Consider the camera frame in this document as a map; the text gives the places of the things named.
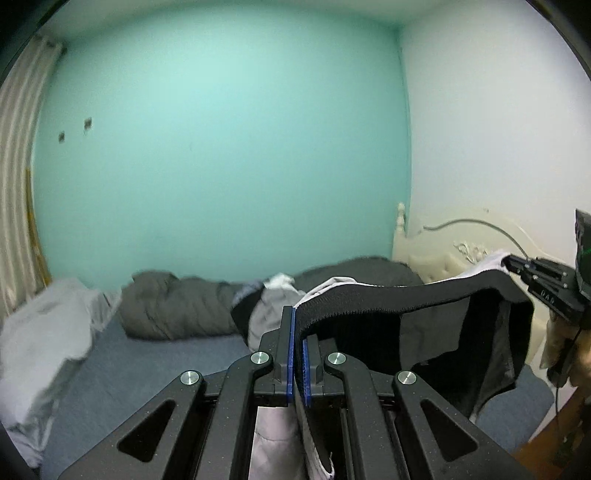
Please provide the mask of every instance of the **metal screw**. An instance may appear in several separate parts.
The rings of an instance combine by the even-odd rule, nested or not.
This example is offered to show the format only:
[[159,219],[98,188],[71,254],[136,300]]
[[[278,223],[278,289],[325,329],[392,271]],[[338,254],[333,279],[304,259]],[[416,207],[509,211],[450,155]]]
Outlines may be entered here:
[[251,355],[251,362],[257,365],[266,364],[269,361],[269,355],[265,352],[254,352]]
[[398,381],[404,385],[412,385],[417,381],[417,376],[414,373],[405,370],[398,374]]
[[181,382],[185,385],[193,385],[199,381],[199,374],[195,370],[187,370],[181,374]]
[[347,360],[347,357],[345,356],[344,353],[341,353],[341,352],[332,352],[329,355],[329,362],[333,365],[344,364],[345,360]]

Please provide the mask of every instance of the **wooden floor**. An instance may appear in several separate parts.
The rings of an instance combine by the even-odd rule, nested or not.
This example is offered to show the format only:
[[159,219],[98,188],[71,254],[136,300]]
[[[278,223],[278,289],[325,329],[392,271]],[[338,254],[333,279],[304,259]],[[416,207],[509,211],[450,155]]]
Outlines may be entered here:
[[584,399],[580,389],[576,390],[558,413],[560,432],[553,420],[535,439],[514,454],[518,462],[532,472],[537,480],[556,480],[560,475],[562,469],[554,465],[553,460],[562,443],[561,439],[579,424]]

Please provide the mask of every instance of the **teal wall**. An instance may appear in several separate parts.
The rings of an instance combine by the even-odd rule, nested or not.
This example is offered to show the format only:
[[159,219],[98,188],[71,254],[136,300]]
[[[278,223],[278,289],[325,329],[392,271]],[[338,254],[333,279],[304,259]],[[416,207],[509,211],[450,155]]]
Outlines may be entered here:
[[35,141],[51,273],[112,288],[389,255],[410,188],[398,52],[368,20],[237,5],[68,45]]

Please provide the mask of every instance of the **white pillow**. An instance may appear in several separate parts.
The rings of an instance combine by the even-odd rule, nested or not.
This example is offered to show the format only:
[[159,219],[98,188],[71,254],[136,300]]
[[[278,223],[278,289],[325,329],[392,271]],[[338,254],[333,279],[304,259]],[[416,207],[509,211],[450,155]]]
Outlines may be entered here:
[[28,440],[38,452],[37,460],[24,455],[29,464],[39,463],[59,399],[119,297],[90,290],[75,278],[58,280],[5,319],[0,420],[11,437],[18,437],[17,447]]

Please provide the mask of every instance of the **striped curtain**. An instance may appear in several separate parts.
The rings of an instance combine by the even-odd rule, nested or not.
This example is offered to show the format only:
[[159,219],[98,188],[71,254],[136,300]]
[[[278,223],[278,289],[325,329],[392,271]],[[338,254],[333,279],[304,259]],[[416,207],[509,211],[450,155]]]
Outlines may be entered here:
[[50,281],[36,240],[29,167],[44,87],[61,51],[34,36],[0,86],[0,326]]

